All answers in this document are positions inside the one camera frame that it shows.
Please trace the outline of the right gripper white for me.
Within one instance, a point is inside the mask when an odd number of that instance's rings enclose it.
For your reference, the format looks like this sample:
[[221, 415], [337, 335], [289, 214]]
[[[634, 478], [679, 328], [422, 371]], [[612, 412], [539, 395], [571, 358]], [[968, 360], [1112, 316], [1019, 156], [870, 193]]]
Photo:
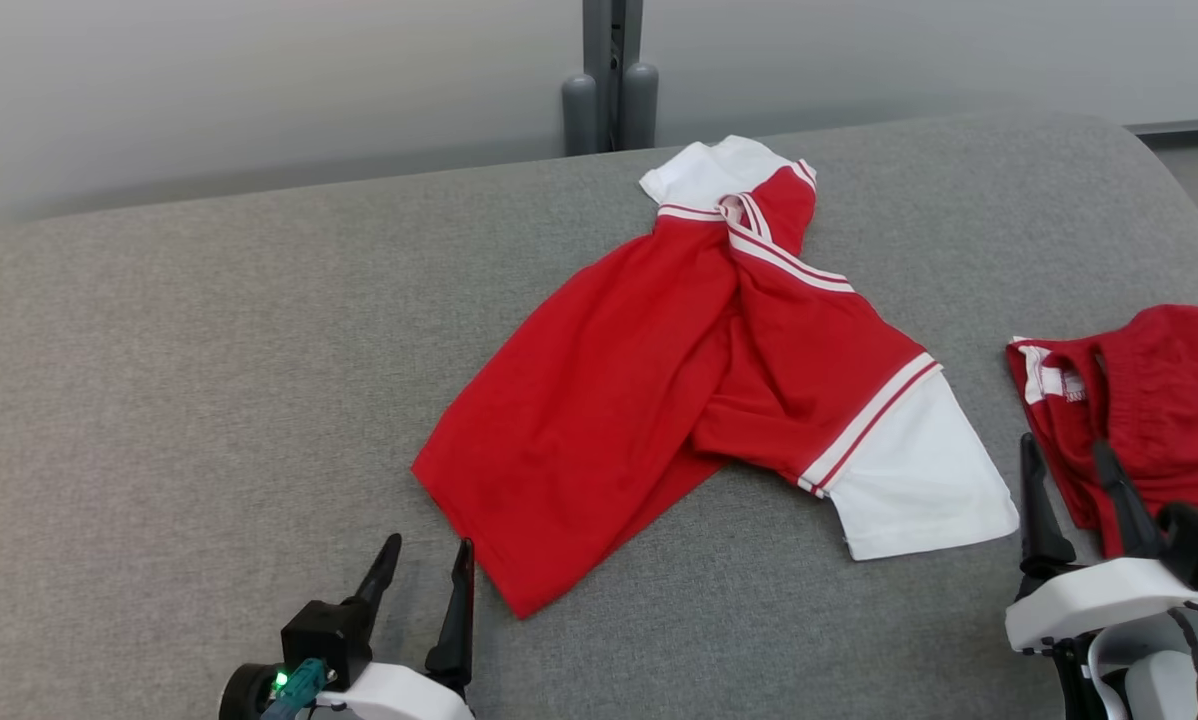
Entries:
[[1009, 645], [1052, 662], [1065, 720], [1198, 720], [1198, 591], [1156, 561], [1162, 532], [1106, 438], [1094, 441], [1093, 461], [1114, 506], [1120, 555], [1135, 559], [1073, 570], [1041, 447], [1023, 434], [1024, 591], [1005, 612]]

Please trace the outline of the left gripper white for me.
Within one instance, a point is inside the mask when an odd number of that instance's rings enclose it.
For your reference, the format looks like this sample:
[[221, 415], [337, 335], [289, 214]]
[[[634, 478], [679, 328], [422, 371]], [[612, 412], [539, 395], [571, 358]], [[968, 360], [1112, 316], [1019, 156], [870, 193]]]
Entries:
[[[355, 592], [376, 615], [393, 582], [403, 534], [385, 539]], [[426, 652], [425, 674], [394, 664], [370, 664], [347, 691], [329, 685], [302, 708], [276, 702], [294, 685], [279, 665], [244, 664], [220, 692], [218, 720], [476, 720], [462, 697], [474, 674], [474, 541], [459, 541], [452, 592], [438, 641]]]

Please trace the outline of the red shorts with white stripe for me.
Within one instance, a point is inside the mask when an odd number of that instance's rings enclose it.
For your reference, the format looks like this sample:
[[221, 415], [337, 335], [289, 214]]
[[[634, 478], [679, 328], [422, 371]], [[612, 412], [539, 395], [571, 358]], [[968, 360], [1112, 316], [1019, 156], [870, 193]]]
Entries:
[[1035, 441], [1076, 527], [1123, 555], [1117, 512], [1099, 483], [1102, 438], [1146, 503], [1198, 507], [1198, 305], [1152, 305], [1079, 340], [1018, 337], [1010, 373]]

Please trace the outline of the red basketball jersey white sleeves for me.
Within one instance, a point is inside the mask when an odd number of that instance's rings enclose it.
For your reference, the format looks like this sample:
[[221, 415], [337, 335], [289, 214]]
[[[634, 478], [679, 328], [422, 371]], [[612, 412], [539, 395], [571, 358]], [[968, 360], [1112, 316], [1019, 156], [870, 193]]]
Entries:
[[413, 462], [513, 615], [559, 600], [727, 462], [831, 502], [852, 559], [1018, 530], [938, 359], [803, 260], [813, 167], [727, 137], [640, 186], [651, 231], [539, 305]]

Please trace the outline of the grey cylinder post foot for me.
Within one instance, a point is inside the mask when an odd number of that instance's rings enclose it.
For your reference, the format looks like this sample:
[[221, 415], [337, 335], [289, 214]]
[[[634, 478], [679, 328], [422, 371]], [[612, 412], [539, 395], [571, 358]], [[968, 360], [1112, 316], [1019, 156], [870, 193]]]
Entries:
[[651, 63], [631, 63], [623, 73], [619, 92], [619, 146], [651, 149], [657, 143], [659, 73]]
[[589, 74], [571, 75], [561, 86], [564, 155], [567, 158], [599, 152], [598, 86]]

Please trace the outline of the grey metal partition post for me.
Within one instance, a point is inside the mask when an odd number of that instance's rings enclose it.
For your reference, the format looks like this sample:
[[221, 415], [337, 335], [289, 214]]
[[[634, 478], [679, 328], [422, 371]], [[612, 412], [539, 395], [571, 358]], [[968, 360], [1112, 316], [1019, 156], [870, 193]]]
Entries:
[[641, 60], [645, 0], [581, 0], [582, 72], [598, 86], [599, 152], [619, 146], [623, 73]]

